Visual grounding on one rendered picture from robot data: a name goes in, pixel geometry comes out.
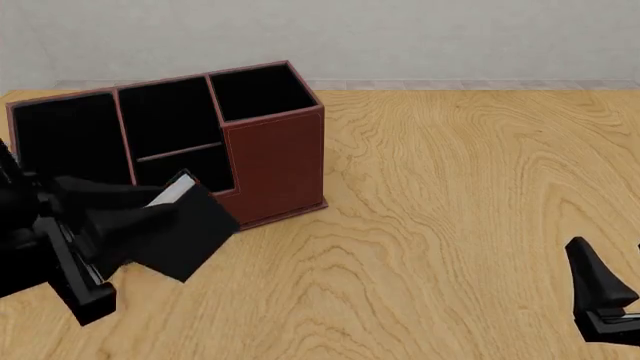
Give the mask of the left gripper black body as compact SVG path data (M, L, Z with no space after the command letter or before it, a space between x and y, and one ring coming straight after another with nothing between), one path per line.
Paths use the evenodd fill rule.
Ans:
M51 251L47 281L67 305L80 326L100 320L116 310L116 290L109 282L96 284L70 248L54 218L38 218L34 227L46 235Z

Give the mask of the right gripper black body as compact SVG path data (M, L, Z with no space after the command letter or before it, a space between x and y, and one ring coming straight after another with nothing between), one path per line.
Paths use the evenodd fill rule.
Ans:
M640 344L640 313L625 305L574 305L574 322L586 342Z

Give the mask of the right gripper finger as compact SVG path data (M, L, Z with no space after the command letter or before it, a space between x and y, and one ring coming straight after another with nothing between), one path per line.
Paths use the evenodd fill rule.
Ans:
M589 242L577 236L565 245L574 290L574 311L625 308L640 299L598 257Z

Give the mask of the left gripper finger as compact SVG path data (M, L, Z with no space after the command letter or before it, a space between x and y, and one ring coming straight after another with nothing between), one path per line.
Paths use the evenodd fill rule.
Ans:
M130 262L133 252L149 233L171 221L175 204L137 209L88 209L73 244L82 260L99 278L107 280Z
M52 180L57 211L66 218L82 218L89 209L123 210L146 206L164 191L154 185L115 185L71 176Z

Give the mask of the black book with white pages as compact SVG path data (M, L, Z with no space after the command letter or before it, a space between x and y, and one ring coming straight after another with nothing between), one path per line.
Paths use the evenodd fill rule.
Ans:
M131 260L181 282L239 230L238 221L188 170L180 170L146 207L169 212L149 222Z

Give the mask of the red-brown desk caddy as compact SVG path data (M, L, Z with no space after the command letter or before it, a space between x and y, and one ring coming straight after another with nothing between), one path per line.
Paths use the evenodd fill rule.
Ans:
M323 209L325 108L279 61L10 102L20 166L164 185L189 171L250 229Z

